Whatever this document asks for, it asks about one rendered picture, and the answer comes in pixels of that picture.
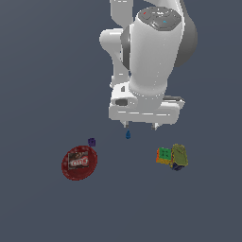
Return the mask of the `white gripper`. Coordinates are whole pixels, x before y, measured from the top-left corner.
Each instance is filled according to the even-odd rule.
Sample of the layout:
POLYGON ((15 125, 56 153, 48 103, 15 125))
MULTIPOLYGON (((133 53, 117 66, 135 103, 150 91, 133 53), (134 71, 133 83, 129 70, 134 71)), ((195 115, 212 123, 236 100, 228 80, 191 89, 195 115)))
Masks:
POLYGON ((156 130, 159 125, 175 124, 184 104, 183 98, 171 95, 140 96, 138 99, 129 90, 129 83, 124 82, 112 89, 109 118, 119 120, 124 128, 129 127, 129 122, 146 122, 156 130))

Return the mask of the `red round plate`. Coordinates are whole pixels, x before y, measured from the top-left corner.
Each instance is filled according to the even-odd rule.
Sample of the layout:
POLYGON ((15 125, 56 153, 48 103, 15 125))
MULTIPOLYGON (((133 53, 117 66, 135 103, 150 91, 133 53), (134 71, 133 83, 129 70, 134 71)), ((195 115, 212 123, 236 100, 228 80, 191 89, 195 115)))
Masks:
POLYGON ((78 146, 72 148, 70 151, 67 152, 67 154, 64 156, 62 163, 61 163, 61 170, 63 175, 72 181, 79 181, 86 179, 88 176, 90 176, 97 165, 97 155, 96 152, 88 146, 78 146), (68 169, 68 154, 69 153, 76 153, 76 152, 88 152, 88 158, 89 158, 89 166, 85 168, 80 169, 68 169))

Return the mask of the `olive green box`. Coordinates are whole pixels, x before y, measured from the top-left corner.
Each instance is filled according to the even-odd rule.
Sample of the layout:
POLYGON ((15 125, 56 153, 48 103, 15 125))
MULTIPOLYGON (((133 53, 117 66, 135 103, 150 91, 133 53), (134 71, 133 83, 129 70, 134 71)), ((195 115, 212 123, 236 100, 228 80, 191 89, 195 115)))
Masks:
POLYGON ((184 145, 175 144, 171 149, 172 165, 175 171, 180 171, 188 165, 188 159, 184 145))

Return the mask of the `colourful puzzle cube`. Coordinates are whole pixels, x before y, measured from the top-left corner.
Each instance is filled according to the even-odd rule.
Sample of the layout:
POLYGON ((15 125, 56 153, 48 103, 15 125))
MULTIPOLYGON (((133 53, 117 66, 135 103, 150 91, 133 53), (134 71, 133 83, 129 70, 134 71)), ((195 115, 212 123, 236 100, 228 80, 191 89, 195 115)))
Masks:
POLYGON ((172 152, 169 148, 159 147, 157 149, 156 162, 160 164, 172 163, 172 152))

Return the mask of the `red white printed box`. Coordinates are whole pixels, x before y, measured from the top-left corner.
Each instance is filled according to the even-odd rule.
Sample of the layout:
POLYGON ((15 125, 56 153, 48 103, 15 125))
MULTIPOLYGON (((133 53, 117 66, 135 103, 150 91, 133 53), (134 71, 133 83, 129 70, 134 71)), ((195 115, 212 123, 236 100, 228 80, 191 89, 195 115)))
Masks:
POLYGON ((76 152, 68 154, 68 169, 80 169, 89 166, 88 152, 76 152))

